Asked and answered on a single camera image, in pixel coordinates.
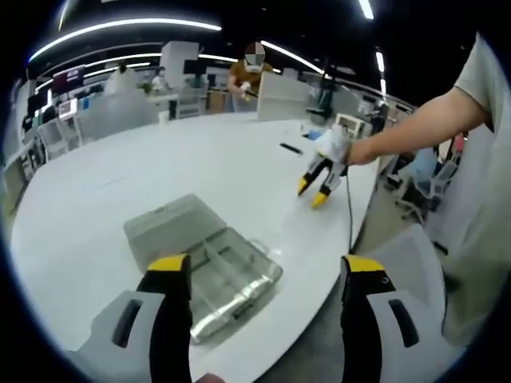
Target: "brown shirt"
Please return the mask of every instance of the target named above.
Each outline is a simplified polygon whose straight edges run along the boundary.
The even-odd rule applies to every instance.
[[[266,62],[263,63],[263,71],[272,72],[273,68]],[[239,60],[231,66],[230,75],[236,77],[236,86],[241,86],[245,81],[250,82],[250,91],[259,94],[259,85],[261,84],[261,77],[263,71],[259,73],[250,73],[245,69],[244,60]]]

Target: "cable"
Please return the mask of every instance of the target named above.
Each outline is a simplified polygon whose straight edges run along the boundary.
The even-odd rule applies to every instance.
[[[351,241],[353,239],[353,211],[351,210],[351,193],[350,193],[350,180],[348,178],[348,170],[349,170],[349,168],[346,170],[346,189],[347,189],[347,193],[348,193],[348,210],[350,212],[350,246],[349,246],[349,249],[350,249],[350,254],[351,254],[351,251],[353,250],[353,248],[351,246]]]

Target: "white table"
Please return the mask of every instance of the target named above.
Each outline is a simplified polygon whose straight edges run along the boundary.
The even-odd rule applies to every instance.
[[[220,344],[190,347],[192,377],[254,381],[305,330],[348,252],[346,185],[319,210],[320,182],[297,198],[314,152],[302,121],[258,123],[253,113],[201,116],[93,142],[39,169],[14,222],[11,249],[21,285],[55,342],[77,349],[92,319],[141,273],[123,231],[127,220],[196,193],[246,239],[258,239],[283,268],[275,297]],[[296,146],[303,156],[279,143]],[[354,238],[378,163],[349,170]]]
[[[169,93],[169,94],[162,94],[160,96],[149,96],[147,97],[149,102],[162,102],[162,101],[177,101],[179,98],[178,93]]]

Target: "led strip light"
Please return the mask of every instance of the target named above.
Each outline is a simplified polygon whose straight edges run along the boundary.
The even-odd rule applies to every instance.
[[[285,54],[286,56],[292,58],[293,60],[296,60],[297,62],[304,64],[305,66],[308,66],[309,68],[311,68],[312,70],[314,70],[315,72],[317,72],[319,74],[325,73],[324,70],[318,68],[316,65],[301,58],[300,56],[295,55],[294,53],[289,52],[288,50],[285,50],[284,48],[280,48],[279,46],[271,44],[270,42],[267,42],[265,40],[262,40],[261,44],[263,44],[264,46],[267,46],[270,49],[276,50],[277,52],[281,52],[282,54]]]
[[[378,70],[383,73],[385,72],[385,62],[383,61],[383,54],[376,52],[376,61],[378,62]]]
[[[382,93],[386,94],[386,81],[384,79],[380,80],[380,86],[382,87]]]
[[[200,54],[199,58],[209,58],[210,60],[228,61],[228,62],[238,62],[239,61],[237,58],[215,56],[214,54]],[[282,73],[282,70],[274,68],[273,72]]]
[[[374,19],[373,10],[370,8],[369,0],[358,0],[358,2],[362,7],[362,12],[364,13],[364,16],[369,20],[373,20]]]
[[[30,56],[29,62],[31,62],[34,58],[40,56],[47,50],[52,49],[54,46],[59,45],[62,42],[68,41],[72,38],[81,36],[82,34],[89,34],[91,32],[94,32],[95,30],[103,30],[106,28],[113,28],[116,26],[132,26],[132,25],[137,25],[137,24],[171,24],[171,25],[178,25],[178,26],[193,26],[196,28],[203,28],[206,30],[214,30],[217,32],[222,30],[222,28],[220,26],[214,26],[212,24],[206,24],[203,22],[190,22],[188,20],[178,20],[175,18],[132,18],[129,20],[119,20],[116,22],[104,22],[102,24],[97,24],[95,26],[89,26],[82,30],[75,30],[74,32],[72,32],[70,34],[66,34],[66,35],[62,36],[61,38],[53,40],[51,43],[44,45],[42,48],[37,50],[32,56]]]
[[[149,66],[149,65],[151,65],[150,62],[141,62],[139,64],[127,65],[127,67],[128,68],[140,68],[141,66]],[[98,70],[97,72],[87,73],[83,78],[89,78],[89,77],[97,76],[98,74],[112,72],[112,71],[116,70],[117,68],[119,68],[119,67],[118,66],[114,66],[112,68]]]
[[[115,57],[115,58],[107,58],[106,60],[101,60],[101,61],[96,61],[96,62],[92,62],[90,64],[85,64],[83,65],[84,67],[86,68],[90,68],[91,66],[95,66],[95,65],[100,65],[100,64],[105,64],[107,62],[111,62],[111,61],[120,61],[120,60],[126,60],[126,59],[129,59],[129,58],[143,58],[143,57],[160,57],[161,56],[161,53],[141,53],[141,54],[132,54],[130,56],[122,56],[122,57]],[[131,64],[131,65],[127,65],[129,68],[136,68],[136,66],[133,66],[133,65],[137,65],[137,66],[147,66],[149,65],[150,63],[148,62],[143,62],[142,63],[143,65],[137,65],[137,64]],[[62,70],[61,72],[58,72],[58,73],[55,73],[52,77],[54,76],[57,76],[58,74],[61,74],[61,73],[65,73],[65,72],[69,72],[70,70],[72,70],[74,68],[71,68],[71,69],[66,69],[66,70]],[[105,72],[102,72],[102,73],[106,73],[108,72],[109,70],[112,70],[111,68],[108,68],[105,70]],[[84,76],[84,78],[87,78],[87,77],[90,77],[89,74],[86,74]],[[50,78],[48,81],[40,84],[38,87],[36,87],[35,89],[35,92],[38,93],[41,89],[43,89],[44,87],[46,87],[47,85],[50,85],[51,83],[53,82],[53,78]]]

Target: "white glove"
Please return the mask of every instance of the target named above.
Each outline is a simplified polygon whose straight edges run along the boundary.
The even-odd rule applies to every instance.
[[[343,127],[338,124],[333,124],[314,142],[319,154],[336,163],[344,161],[344,157],[346,157],[351,147],[350,137],[344,132]]]
[[[244,92],[247,92],[248,90],[250,90],[250,82],[248,81],[245,81],[241,86],[240,86],[240,89],[243,90]]]

